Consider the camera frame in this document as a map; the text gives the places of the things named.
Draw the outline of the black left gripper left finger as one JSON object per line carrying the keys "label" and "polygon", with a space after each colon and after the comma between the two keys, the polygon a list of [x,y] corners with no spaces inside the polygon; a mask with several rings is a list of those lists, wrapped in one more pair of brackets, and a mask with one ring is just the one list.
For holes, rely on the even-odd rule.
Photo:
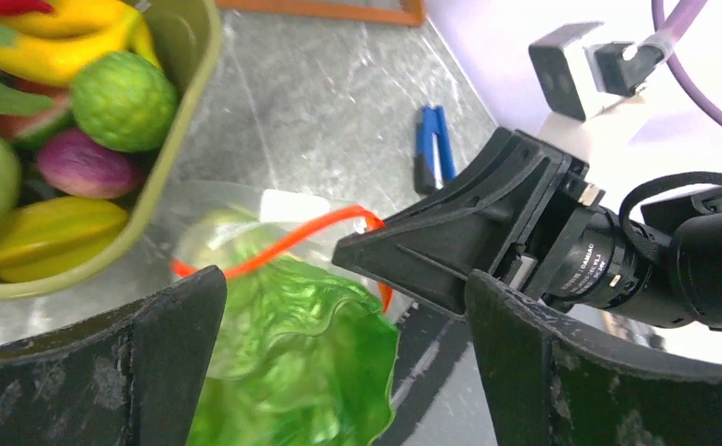
{"label": "black left gripper left finger", "polygon": [[0,346],[0,445],[184,444],[226,297],[212,266]]}

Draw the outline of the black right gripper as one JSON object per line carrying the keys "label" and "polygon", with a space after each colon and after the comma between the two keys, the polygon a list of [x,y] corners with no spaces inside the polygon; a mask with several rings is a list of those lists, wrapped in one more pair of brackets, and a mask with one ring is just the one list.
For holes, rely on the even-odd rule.
{"label": "black right gripper", "polygon": [[507,252],[508,285],[556,311],[584,305],[661,328],[692,322],[665,267],[631,243],[664,248],[667,237],[640,223],[624,230],[572,162],[540,139],[499,127],[448,185],[383,228],[340,239],[332,262],[461,316],[469,273],[496,272]]}

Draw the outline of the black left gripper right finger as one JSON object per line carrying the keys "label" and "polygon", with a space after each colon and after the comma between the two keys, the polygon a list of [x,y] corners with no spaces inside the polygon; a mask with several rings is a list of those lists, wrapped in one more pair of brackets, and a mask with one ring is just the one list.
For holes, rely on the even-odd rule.
{"label": "black left gripper right finger", "polygon": [[473,272],[466,319],[501,445],[722,445],[722,365],[606,334]]}

